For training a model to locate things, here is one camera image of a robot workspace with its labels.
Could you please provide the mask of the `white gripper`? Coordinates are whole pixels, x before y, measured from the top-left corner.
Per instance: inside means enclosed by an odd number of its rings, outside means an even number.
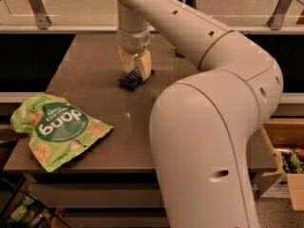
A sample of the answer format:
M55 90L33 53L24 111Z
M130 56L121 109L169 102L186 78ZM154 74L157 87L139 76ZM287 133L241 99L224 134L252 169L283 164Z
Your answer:
M119 56L126 73L136 66L140 69L142 79L146 81L151 75L152 60L149 50L145 50L150 43L150 30L145 28L139 32L129 32L121 28L116 29Z

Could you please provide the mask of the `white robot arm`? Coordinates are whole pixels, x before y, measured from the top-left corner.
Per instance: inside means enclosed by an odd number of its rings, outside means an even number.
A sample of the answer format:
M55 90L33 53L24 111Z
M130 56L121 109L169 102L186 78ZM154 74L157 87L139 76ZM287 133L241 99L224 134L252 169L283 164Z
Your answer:
M150 115L153 160L170 228L259 228L246 145L272 116L283 77L240 32L177 0L117 0L198 69Z

